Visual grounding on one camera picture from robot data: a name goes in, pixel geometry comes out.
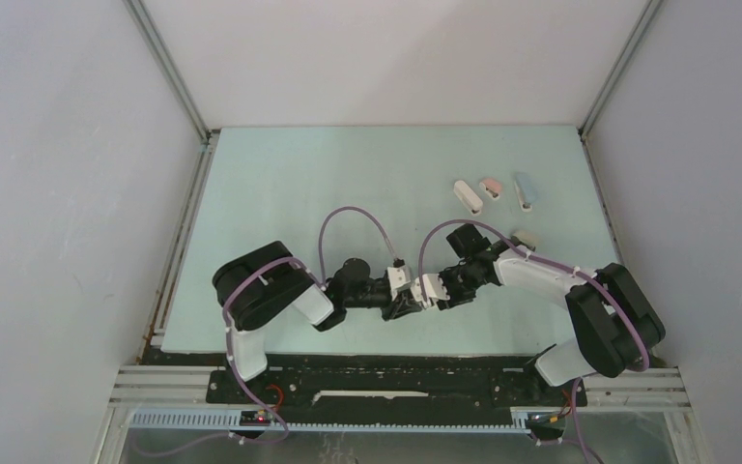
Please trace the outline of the beige brown mini stapler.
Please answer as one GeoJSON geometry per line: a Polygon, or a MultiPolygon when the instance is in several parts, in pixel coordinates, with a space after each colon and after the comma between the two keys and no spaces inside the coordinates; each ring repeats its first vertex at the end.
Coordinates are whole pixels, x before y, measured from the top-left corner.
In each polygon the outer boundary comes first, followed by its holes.
{"type": "Polygon", "coordinates": [[[524,229],[516,229],[512,231],[510,238],[512,241],[517,242],[519,245],[532,251],[536,251],[541,242],[541,239],[536,234],[524,229]]]}

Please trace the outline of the long white stapler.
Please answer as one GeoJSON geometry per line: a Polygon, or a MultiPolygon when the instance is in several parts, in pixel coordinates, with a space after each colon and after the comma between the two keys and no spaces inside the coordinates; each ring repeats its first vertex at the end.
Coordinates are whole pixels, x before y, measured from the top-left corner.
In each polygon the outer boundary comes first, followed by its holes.
{"type": "Polygon", "coordinates": [[[484,203],[467,182],[464,180],[455,181],[452,191],[472,216],[478,216],[481,214],[484,203]]]}

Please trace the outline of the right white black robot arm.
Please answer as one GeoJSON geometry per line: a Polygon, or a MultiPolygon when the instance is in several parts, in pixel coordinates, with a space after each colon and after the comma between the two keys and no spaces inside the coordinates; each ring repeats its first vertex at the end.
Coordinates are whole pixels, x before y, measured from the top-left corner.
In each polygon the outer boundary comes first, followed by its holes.
{"type": "Polygon", "coordinates": [[[666,329],[630,271],[610,263],[600,269],[568,266],[535,252],[517,237],[482,235],[486,224],[455,219],[447,241],[459,261],[436,274],[419,264],[420,298],[449,309],[471,302],[485,285],[522,288],[562,308],[574,336],[537,354],[523,389],[529,400],[547,404],[562,385],[578,378],[615,378],[651,367],[652,349],[666,329]]]}

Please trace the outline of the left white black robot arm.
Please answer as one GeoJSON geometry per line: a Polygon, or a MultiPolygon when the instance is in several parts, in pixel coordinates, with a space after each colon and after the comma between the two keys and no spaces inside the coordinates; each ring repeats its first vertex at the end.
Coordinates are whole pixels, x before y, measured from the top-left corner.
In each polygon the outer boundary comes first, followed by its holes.
{"type": "Polygon", "coordinates": [[[408,268],[396,259],[381,277],[350,258],[323,283],[280,241],[222,265],[212,277],[226,332],[229,389],[243,402],[255,402],[267,389],[267,326],[291,308],[319,332],[345,321],[354,308],[378,309],[390,321],[423,309],[414,295],[408,268]]]}

